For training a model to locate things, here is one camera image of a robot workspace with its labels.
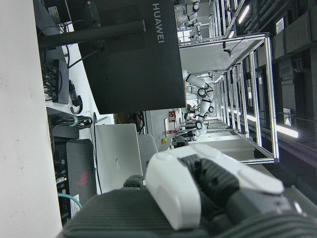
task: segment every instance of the laptop lid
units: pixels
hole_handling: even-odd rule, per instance
[[[103,193],[122,188],[131,175],[142,175],[135,124],[96,125],[96,143]]]

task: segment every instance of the window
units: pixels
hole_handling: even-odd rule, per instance
[[[179,42],[187,42],[190,41],[190,32],[191,30],[187,31],[178,31],[177,37]]]

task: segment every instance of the blue cable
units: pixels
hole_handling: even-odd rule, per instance
[[[70,196],[70,195],[64,194],[64,193],[58,193],[57,195],[59,197],[66,197],[66,198],[69,198],[70,200],[73,200],[74,202],[77,203],[77,205],[79,206],[80,209],[82,208],[82,205],[80,204],[80,202],[76,198],[74,198],[73,196]]]

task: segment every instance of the cable bundle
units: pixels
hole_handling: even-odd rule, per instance
[[[90,128],[92,123],[93,119],[85,116],[73,116],[69,118],[56,117],[53,128],[55,128],[56,126],[75,126],[80,129],[84,129]]]

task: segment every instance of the computer monitor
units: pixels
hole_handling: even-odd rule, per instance
[[[86,0],[67,1],[71,20],[87,19]],[[144,20],[145,33],[107,38],[83,60],[100,114],[186,106],[174,7],[171,0],[94,0],[102,26]],[[74,23],[74,30],[87,29]],[[79,44],[84,57],[98,42]]]

